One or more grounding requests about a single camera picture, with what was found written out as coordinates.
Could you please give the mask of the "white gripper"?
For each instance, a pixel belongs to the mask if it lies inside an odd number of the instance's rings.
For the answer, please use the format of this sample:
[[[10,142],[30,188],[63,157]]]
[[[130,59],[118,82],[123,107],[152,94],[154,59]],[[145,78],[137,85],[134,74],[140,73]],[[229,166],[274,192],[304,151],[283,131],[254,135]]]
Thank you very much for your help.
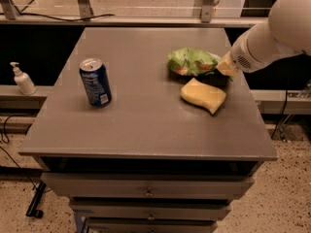
[[[218,71],[234,77],[238,69],[245,73],[259,71],[276,60],[298,55],[298,51],[278,42],[268,22],[257,24],[243,33],[217,65]]]

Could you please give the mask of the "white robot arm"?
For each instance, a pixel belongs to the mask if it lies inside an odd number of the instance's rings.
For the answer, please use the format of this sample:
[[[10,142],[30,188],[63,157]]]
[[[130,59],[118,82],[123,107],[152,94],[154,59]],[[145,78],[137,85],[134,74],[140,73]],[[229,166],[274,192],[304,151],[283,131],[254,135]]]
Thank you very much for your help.
[[[311,55],[311,0],[277,0],[268,18],[243,33],[217,69],[234,77],[300,54]]]

